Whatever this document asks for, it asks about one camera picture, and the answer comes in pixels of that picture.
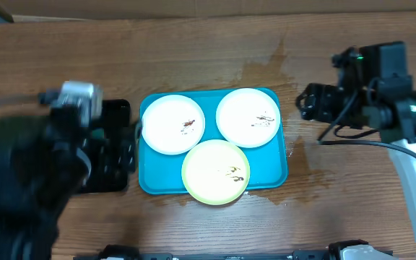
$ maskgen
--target cardboard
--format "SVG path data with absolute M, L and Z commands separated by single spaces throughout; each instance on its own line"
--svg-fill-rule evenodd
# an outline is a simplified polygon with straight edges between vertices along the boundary
M 0 0 L 0 12 L 74 19 L 416 11 L 412 0 Z

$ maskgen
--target green light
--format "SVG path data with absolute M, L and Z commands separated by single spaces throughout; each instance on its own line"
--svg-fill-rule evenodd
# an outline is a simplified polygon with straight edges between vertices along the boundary
M 416 113 L 416 105 L 410 105 L 410 111 Z

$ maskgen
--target wood grain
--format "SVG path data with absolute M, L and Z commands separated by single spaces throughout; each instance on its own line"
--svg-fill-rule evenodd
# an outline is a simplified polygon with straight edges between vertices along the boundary
M 54 259 L 109 243 L 174 254 L 277 253 L 360 238 L 415 257 L 404 197 L 386 150 L 320 147 L 323 123 L 301 121 L 294 99 L 309 82 L 332 84 L 330 55 L 404 40 L 416 87 L 416 12 L 0 25 L 0 95 L 34 93 L 68 79 L 126 98 L 133 117 L 155 92 L 264 86 L 280 98 L 290 175 L 226 207 L 187 195 L 150 196 L 137 174 L 122 194 L 71 199 Z M 39 113 L 34 105 L 0 116 Z

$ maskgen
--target light green plate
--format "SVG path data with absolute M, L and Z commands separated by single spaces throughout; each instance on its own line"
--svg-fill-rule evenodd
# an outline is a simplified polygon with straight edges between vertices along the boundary
M 181 172 L 190 195 L 209 205 L 236 200 L 250 181 L 250 165 L 245 154 L 224 140 L 196 145 L 184 159 Z

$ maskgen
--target blue tray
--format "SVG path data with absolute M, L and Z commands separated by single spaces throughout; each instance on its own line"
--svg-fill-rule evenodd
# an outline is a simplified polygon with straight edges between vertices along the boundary
M 257 88 L 268 94 L 280 107 L 279 98 L 274 91 Z M 222 139 L 216 126 L 216 109 L 221 99 L 233 90 L 208 90 L 191 92 L 172 92 L 152 94 L 141 103 L 140 117 L 149 105 L 166 95 L 183 95 L 191 98 L 205 115 L 205 132 L 200 142 Z M 287 156 L 282 122 L 279 131 L 267 144 L 257 148 L 241 148 L 250 163 L 250 182 L 247 191 L 254 189 L 276 188 L 288 177 Z M 181 177 L 181 168 L 187 152 L 180 155 L 163 155 L 154 151 L 141 137 L 139 140 L 139 185 L 149 194 L 185 194 L 188 193 Z

